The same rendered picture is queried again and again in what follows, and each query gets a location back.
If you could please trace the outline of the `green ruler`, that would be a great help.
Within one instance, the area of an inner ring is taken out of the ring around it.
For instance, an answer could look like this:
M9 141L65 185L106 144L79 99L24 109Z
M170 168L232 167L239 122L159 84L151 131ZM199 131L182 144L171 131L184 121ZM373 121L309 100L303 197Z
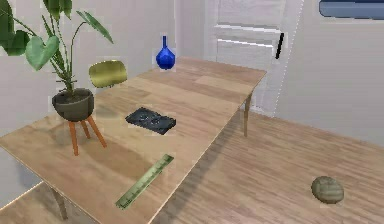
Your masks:
M164 154L115 202L115 205L122 210L127 209L173 160L173 156Z

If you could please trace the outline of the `green house plant in pot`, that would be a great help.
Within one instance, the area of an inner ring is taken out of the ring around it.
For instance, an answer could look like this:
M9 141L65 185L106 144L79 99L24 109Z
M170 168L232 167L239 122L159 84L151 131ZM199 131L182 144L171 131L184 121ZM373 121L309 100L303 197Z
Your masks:
M81 123L85 135L90 138L86 123L89 123L98 137L101 145L107 144L100 133L93 117L94 95L86 88L75 88L73 74L74 41L83 24L91 26L114 43L109 31L89 12L77 11L83 19L71 39L70 49L67 49L60 29L60 15L71 18L72 0L43 0L49 13L50 22L42 16L43 25L48 35L43 40L36 32L13 15L8 0L0 0L0 47L8 56L24 55L29 65L35 70L41 70L50 63L65 88L52 97L52 106L57 114L68 122L74 155L78 156L77 134L75 124Z

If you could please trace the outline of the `white room door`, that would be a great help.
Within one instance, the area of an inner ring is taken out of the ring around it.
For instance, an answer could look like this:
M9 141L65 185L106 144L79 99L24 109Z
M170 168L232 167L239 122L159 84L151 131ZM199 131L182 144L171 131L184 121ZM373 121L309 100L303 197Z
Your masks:
M264 70L251 110L276 113L289 55L305 0L205 0L204 58ZM280 33L284 42L275 59Z

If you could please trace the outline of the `light wooden table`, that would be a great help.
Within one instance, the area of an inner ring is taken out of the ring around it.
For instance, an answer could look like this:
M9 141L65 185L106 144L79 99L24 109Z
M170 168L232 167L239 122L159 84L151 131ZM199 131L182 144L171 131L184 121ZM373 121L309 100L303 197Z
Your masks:
M150 224L263 78L261 70L180 57L95 96L98 137L49 115L0 138L0 146L99 224ZM128 123L140 107L176 120L164 135ZM127 208L115 202L164 154L174 160Z

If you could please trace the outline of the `black flat remote control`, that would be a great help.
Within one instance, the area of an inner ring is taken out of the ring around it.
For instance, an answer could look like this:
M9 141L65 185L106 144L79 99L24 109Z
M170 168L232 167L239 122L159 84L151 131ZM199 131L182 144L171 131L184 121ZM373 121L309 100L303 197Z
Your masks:
M151 130L161 135L164 135L176 125L176 120L174 118L163 116L144 107L140 107L135 112L128 115L125 120L130 124Z

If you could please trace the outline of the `olive green chair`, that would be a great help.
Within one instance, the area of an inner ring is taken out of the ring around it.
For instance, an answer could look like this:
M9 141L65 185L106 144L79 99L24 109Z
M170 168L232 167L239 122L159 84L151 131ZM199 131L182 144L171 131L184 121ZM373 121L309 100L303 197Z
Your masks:
M112 87L125 82L128 78L127 70L122 61L108 60L93 64L89 68L91 83L96 88Z

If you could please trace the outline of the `blue glass vase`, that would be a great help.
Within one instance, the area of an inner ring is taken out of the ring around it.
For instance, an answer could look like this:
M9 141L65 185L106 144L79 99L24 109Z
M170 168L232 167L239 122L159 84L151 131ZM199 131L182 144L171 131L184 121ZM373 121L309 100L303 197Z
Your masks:
M167 37L162 37L162 48L156 55L157 65L164 70L172 69L175 65L176 56L167 46Z

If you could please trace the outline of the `olive round ball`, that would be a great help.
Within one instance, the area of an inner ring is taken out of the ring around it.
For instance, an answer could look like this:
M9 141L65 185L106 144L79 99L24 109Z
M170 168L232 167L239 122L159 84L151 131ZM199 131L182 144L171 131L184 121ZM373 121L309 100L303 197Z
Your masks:
M312 194L325 204L337 204L344 199L344 188L334 178L319 176L311 184Z

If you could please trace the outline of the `blue framed picture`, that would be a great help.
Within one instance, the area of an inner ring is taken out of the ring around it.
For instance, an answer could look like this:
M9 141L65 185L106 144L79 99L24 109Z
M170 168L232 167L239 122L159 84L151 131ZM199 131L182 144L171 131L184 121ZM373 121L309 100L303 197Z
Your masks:
M384 0L320 0L323 17L384 20Z

